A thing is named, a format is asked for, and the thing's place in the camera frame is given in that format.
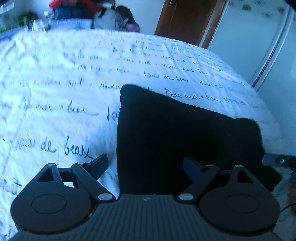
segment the folded black garment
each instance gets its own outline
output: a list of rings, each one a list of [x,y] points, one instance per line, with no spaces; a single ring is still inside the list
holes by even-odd
[[[122,194],[174,194],[191,184],[182,168],[191,156],[221,169],[245,166],[268,190],[281,175],[262,164],[260,129],[170,97],[125,85],[121,88],[117,162]]]

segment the door frame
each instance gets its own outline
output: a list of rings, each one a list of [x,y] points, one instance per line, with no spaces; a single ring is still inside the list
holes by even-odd
[[[155,30],[155,35],[158,35],[160,33],[161,27],[162,27],[162,23],[163,23],[163,19],[165,17],[166,14],[166,10],[169,7],[171,0],[165,0],[164,4],[163,4],[163,8],[158,20],[158,24]],[[203,48],[207,48],[213,35],[214,32],[217,28],[219,19],[222,15],[224,6],[226,4],[227,0],[217,0],[216,5],[213,7],[213,9],[210,11],[207,20],[202,28],[202,32],[200,33],[200,36],[197,40],[197,43],[195,45],[199,46],[201,41],[203,41],[202,46]]]

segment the brown door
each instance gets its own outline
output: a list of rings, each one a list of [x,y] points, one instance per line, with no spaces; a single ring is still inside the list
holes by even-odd
[[[198,45],[217,0],[165,0],[155,35]]]

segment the bed sheet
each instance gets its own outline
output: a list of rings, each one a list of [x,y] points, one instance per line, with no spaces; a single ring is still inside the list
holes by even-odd
[[[13,199],[47,163],[70,167],[107,153],[99,182],[119,195],[116,131],[126,83],[251,118],[266,152],[285,153],[278,124],[251,86],[216,54],[178,40],[104,30],[19,33],[0,43],[0,66],[0,240],[16,232]]]

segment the black cable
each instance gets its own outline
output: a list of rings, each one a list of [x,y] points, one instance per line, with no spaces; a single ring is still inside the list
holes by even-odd
[[[290,208],[290,207],[295,206],[295,205],[296,205],[296,202],[291,203],[291,204],[289,204],[288,206],[286,206],[285,208],[283,208],[283,209],[281,210],[281,212],[284,211],[284,210],[286,210],[287,208]]]

